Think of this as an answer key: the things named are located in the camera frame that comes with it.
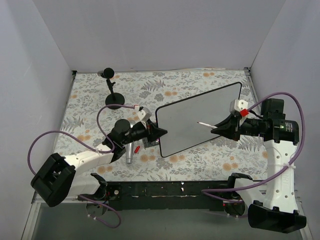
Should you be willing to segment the white whiteboard black frame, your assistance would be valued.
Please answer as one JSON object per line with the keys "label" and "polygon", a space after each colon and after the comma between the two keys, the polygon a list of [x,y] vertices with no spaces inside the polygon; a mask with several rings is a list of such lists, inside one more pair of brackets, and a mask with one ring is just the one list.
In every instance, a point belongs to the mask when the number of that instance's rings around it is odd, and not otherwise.
{"label": "white whiteboard black frame", "polygon": [[159,138],[160,155],[166,158],[217,138],[199,123],[215,126],[226,119],[230,103],[240,98],[241,89],[242,84],[236,82],[158,107],[157,126],[167,130]]}

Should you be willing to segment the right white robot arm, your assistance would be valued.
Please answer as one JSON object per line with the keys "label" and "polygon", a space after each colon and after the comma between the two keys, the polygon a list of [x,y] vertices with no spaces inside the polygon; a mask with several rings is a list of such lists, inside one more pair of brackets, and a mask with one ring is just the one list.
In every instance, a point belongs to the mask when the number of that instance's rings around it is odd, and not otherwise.
{"label": "right white robot arm", "polygon": [[253,179],[233,173],[227,180],[226,192],[232,199],[241,198],[248,207],[248,223],[252,228],[279,233],[303,229],[307,218],[299,214],[294,192],[292,158],[298,152],[299,125],[286,120],[284,101],[269,98],[262,102],[259,119],[248,118],[248,103],[235,99],[230,115],[218,123],[211,133],[238,141],[241,136],[261,137],[267,151],[266,192],[253,186]]}

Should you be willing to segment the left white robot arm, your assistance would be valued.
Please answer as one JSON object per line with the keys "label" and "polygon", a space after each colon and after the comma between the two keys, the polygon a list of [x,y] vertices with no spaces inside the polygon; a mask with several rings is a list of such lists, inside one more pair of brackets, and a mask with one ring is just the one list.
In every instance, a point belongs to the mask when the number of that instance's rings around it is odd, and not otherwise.
{"label": "left white robot arm", "polygon": [[30,185],[49,207],[55,207],[67,197],[84,195],[102,200],[107,194],[107,181],[97,173],[83,173],[117,161],[126,153],[126,145],[146,138],[153,142],[167,134],[151,120],[130,125],[126,119],[115,124],[107,138],[94,150],[61,156],[51,154],[31,180]]}

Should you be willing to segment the red white marker pen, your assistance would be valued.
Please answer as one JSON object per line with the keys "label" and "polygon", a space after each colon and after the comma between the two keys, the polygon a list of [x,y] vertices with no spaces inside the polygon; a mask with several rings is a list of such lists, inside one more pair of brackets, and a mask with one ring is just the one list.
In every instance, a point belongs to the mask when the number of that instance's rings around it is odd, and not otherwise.
{"label": "red white marker pen", "polygon": [[210,125],[208,123],[204,123],[204,122],[197,122],[198,124],[202,125],[202,126],[205,126],[207,128],[211,128],[211,129],[216,129],[217,127],[214,126],[214,125]]}

